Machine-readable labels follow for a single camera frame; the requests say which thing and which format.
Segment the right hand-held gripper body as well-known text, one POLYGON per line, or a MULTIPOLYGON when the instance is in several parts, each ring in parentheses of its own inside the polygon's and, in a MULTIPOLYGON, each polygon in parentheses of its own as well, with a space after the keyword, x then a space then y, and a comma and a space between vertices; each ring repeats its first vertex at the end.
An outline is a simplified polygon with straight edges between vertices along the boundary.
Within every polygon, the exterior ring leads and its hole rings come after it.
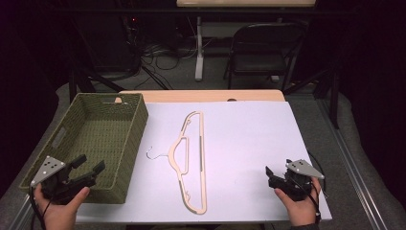
POLYGON ((286 164, 286 172, 282 181, 270 181, 268 186, 273 189, 281 189, 293 201, 305 200, 312 190, 312 177, 324 179, 324 173, 316 170, 307 161, 300 159, 286 164))

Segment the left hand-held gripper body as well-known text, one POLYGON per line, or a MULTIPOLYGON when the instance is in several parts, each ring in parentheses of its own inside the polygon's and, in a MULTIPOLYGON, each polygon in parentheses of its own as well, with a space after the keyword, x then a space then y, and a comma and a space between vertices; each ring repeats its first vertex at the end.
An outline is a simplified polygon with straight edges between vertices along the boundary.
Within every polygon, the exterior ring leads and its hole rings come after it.
POLYGON ((50 199, 56 204, 65 205, 82 188, 92 187, 96 184, 96 179, 75 182, 75 178, 70 177, 72 169, 68 169, 67 164, 52 156, 47 156, 32 179, 30 188, 33 189, 40 184, 42 186, 41 191, 46 199, 50 199))

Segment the person's right hand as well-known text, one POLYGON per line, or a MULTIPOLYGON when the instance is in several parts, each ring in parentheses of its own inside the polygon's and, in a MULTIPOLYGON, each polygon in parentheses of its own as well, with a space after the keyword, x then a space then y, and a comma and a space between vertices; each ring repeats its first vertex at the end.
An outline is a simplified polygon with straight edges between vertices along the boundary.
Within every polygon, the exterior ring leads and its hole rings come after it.
POLYGON ((302 201, 293 201, 281 189, 274 190, 286 208, 291 223, 290 230, 319 230, 319 225, 316 223, 316 205, 319 203, 321 185, 315 177, 312 178, 312 184, 310 197, 302 201))

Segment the person's left hand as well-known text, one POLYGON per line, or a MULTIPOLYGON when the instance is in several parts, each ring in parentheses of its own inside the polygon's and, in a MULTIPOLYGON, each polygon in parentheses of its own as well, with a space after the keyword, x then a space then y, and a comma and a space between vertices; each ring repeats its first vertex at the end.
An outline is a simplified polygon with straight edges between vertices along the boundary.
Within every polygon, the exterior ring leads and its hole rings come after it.
POLYGON ((66 205, 52 203, 44 197, 41 189, 40 184, 35 187, 34 200, 38 205, 46 230, 75 230, 79 206, 90 194, 90 189, 82 188, 66 205))

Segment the green woven basket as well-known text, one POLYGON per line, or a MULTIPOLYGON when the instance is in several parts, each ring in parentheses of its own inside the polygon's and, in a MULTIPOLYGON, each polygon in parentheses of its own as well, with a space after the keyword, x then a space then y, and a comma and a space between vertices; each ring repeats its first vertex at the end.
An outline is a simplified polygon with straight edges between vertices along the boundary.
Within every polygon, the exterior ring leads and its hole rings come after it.
POLYGON ((88 203, 123 204, 148 112, 141 94, 79 93, 43 146, 19 189, 29 191, 47 156, 69 163, 84 154, 87 161, 70 173, 75 178, 100 162, 105 169, 86 199, 88 203))

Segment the white table cover sheet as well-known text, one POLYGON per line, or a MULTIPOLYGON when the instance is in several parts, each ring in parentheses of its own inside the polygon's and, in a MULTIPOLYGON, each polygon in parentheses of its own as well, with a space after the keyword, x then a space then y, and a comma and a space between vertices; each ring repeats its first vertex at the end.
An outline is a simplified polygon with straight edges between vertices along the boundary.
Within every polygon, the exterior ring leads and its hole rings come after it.
POLYGON ((84 204, 78 221, 104 223, 266 222, 287 218, 268 186, 265 166, 276 175, 285 160, 308 157, 301 132, 287 102, 149 103, 142 139, 126 201, 122 205, 84 204), (167 164, 148 160, 163 153, 182 116, 204 113, 208 210, 186 210, 170 185, 167 164))

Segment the beige clothes hanger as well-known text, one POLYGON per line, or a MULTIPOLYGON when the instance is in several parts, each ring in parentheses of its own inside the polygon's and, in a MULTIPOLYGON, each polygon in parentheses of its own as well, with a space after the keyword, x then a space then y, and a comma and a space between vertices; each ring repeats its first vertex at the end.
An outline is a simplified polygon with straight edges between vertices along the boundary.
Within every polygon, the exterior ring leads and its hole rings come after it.
POLYGON ((148 147, 146 157, 163 160, 181 205, 194 215, 204 215, 208 210, 204 113, 188 111, 176 127, 168 148, 154 153, 148 147))

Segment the black metal stand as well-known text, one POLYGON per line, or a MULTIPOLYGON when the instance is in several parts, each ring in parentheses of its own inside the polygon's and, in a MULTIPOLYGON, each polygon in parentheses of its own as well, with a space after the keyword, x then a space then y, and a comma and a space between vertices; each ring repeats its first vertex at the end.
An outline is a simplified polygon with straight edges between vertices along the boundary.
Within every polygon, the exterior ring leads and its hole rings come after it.
POLYGON ((323 69, 317 74, 284 89, 282 93, 284 95, 292 94, 314 81, 318 81, 313 91, 313 96, 316 99, 325 98, 329 93, 328 117, 333 126, 338 129, 339 74, 336 68, 323 69))
POLYGON ((92 81, 97 81, 113 92, 123 91, 124 88, 100 75, 94 68, 89 54, 89 45, 81 29, 75 22, 73 31, 77 34, 76 41, 69 41, 70 48, 67 50, 72 72, 69 76, 69 96, 72 102, 79 92, 96 93, 97 90, 92 81))

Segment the black folding chair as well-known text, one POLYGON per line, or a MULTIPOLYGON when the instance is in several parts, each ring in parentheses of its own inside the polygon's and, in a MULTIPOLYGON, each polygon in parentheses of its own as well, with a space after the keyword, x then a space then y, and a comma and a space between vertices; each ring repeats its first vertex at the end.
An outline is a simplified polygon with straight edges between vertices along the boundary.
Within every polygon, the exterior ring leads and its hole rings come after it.
POLYGON ((266 76, 283 77, 284 89, 305 34, 306 26, 299 22, 258 23, 237 30, 223 75, 228 88, 234 76, 266 76))

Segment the light wooden table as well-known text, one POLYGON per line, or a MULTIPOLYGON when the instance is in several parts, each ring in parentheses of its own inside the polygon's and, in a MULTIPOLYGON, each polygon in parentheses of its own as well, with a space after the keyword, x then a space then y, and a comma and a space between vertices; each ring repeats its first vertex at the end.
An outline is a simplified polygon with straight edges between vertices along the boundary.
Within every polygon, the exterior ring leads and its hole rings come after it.
POLYGON ((142 94, 146 103, 199 103, 232 101, 284 102, 280 90, 125 90, 121 94, 142 94))

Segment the white desk with leg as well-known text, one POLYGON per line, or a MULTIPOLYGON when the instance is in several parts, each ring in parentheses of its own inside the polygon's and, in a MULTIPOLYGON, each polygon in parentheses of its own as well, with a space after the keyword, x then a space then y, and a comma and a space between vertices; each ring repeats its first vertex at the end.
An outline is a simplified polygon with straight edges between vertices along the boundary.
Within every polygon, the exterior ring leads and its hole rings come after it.
MULTIPOLYGON (((318 0, 176 0, 178 8, 185 10, 284 10, 284 9, 314 9, 318 0)), ((243 16, 232 22, 230 19, 204 19, 196 17, 196 49, 197 58, 195 65, 195 79, 203 79, 204 48, 203 38, 232 37, 234 33, 248 24, 248 19, 243 16)))

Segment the aluminium floor rail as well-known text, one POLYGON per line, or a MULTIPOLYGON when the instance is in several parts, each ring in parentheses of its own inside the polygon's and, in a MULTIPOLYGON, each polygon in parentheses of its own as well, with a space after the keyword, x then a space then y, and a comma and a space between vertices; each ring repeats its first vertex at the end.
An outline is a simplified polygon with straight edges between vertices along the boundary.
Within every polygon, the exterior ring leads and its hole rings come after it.
POLYGON ((30 202, 30 197, 26 195, 23 199, 23 203, 19 208, 17 214, 12 219, 8 230, 29 230, 30 222, 33 217, 34 211, 30 202))
POLYGON ((356 166, 352 158, 350 150, 345 142, 341 131, 334 126, 329 118, 327 102, 325 102, 324 100, 317 100, 317 105, 321 110, 324 120, 327 122, 327 126, 332 133, 335 142, 338 145, 342 162, 350 178, 354 191, 356 192, 358 199, 364 209, 364 212, 370 222, 370 225, 372 226, 372 230, 388 230, 388 227, 372 198, 370 190, 368 189, 364 178, 362 177, 358 167, 356 166))

